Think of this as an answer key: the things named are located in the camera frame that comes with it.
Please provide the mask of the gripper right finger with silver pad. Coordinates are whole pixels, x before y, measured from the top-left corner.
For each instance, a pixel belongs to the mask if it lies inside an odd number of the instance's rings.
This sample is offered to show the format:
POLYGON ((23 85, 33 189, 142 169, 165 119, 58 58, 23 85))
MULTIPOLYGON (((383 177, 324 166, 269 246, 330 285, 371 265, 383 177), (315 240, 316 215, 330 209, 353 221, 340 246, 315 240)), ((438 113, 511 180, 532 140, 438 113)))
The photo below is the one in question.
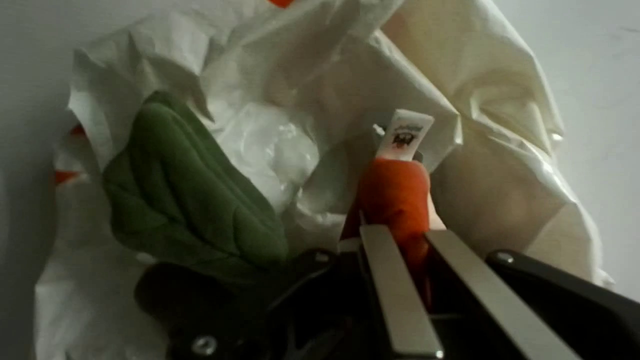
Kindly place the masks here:
POLYGON ((640 360, 640 304, 514 251, 433 230, 444 360, 640 360))

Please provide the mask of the gripper left finger with silver pad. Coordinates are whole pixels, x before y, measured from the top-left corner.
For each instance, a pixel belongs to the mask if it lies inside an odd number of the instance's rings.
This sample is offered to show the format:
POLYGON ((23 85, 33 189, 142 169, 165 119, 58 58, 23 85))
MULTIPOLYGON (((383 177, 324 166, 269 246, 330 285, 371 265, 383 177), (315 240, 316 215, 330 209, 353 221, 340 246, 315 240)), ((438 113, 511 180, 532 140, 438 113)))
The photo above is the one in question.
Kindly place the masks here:
POLYGON ((364 227, 343 251, 307 251, 234 291, 161 262, 134 291, 169 335, 167 360, 443 360, 393 234, 364 227))

